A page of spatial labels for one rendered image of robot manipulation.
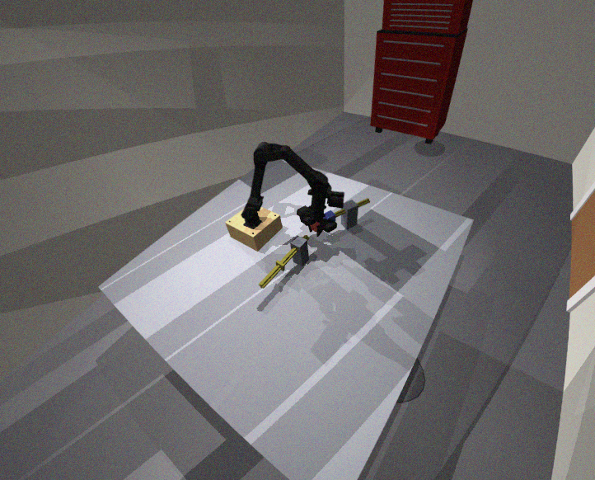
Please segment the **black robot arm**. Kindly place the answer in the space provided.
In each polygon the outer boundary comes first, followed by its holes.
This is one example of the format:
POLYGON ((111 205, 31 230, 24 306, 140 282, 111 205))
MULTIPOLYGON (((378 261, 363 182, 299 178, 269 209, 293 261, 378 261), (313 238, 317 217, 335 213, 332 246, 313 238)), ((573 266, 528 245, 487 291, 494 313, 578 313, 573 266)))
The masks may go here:
MULTIPOLYGON (((265 165, 267 162, 279 159, 283 159, 301 176, 306 178, 311 187, 307 194, 312 195, 312 205, 314 207, 324 207, 326 198, 328 198, 328 206, 343 208, 344 191, 332 191, 332 186, 328 182, 327 176, 312 169, 293 150, 291 150, 289 146, 261 142, 254 151, 255 173, 251 184, 250 196, 241 212, 241 217, 245 220, 243 226, 255 229, 262 222, 257 211, 260 211, 260 207, 263 204, 262 200, 264 196, 260 195, 260 189, 265 172, 265 165)), ((300 214, 299 218, 302 223, 308 226, 313 225, 319 219, 319 216, 315 209, 312 210, 312 207, 308 206, 308 210, 305 210, 300 214)))

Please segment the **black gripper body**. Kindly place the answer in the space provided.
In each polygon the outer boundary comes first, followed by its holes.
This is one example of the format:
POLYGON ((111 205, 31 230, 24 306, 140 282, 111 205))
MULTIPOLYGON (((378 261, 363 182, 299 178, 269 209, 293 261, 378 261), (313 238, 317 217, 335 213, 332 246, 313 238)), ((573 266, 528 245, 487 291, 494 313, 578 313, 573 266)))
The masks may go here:
MULTIPOLYGON (((331 219, 323 219, 326 215, 324 214, 324 209, 326 209, 326 206, 321 207, 321 208, 317 208, 314 207, 313 205, 310 205, 312 207, 312 210, 316 210, 319 216, 319 219, 317 220, 317 222, 320 224, 319 226, 321 226, 322 230, 326 231, 327 233, 333 231, 334 229, 337 228, 337 223, 331 219)), ((302 214, 305 210, 308 210, 307 206, 303 206, 299 209, 297 209, 297 215, 299 216, 300 214, 302 214)))

